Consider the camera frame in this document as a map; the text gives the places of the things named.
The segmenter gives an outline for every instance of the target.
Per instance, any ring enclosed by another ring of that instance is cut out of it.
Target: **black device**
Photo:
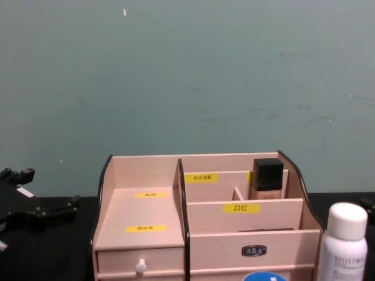
[[[277,158],[255,159],[253,186],[258,191],[281,190],[284,164]]]
[[[6,168],[0,172],[0,235],[15,229],[41,230],[50,225],[72,222],[81,197],[74,196],[65,204],[47,208],[23,184],[32,182],[35,170],[20,173]],[[8,246],[0,241],[0,252]]]

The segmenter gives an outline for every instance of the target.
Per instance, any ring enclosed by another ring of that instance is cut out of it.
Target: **black tabletop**
[[[326,224],[329,207],[336,202],[358,203],[361,198],[375,202],[375,193],[311,193],[310,202]],[[67,198],[43,198],[46,205],[65,202]],[[13,231],[0,236],[9,249],[0,253],[2,281],[92,281],[89,237],[97,214],[96,197],[85,197],[72,224],[57,225],[43,232]],[[375,280],[375,226],[367,229],[369,255],[365,281]]]

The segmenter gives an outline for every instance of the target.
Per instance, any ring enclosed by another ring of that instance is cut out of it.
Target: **cosmetic organizer box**
[[[282,198],[250,200],[255,159],[283,164]],[[322,223],[281,151],[110,156],[91,238],[96,281],[314,281]]]

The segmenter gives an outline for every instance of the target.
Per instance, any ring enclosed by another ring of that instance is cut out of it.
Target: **white drawer knob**
[[[145,273],[147,270],[147,265],[144,259],[140,259],[138,264],[135,266],[135,271],[139,274]]]

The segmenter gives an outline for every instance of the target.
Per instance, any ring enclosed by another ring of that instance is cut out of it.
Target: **label with chinese text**
[[[260,205],[258,203],[230,203],[223,204],[223,213],[229,214],[258,214]]]
[[[215,183],[218,179],[219,175],[215,173],[185,175],[185,183]]]
[[[127,227],[126,232],[149,232],[149,231],[165,231],[166,225],[137,225],[135,227]]]
[[[155,193],[135,193],[135,198],[153,198],[153,197],[166,197],[168,195],[167,192],[155,192]]]
[[[250,245],[242,247],[243,256],[263,256],[267,253],[267,247],[264,245]]]

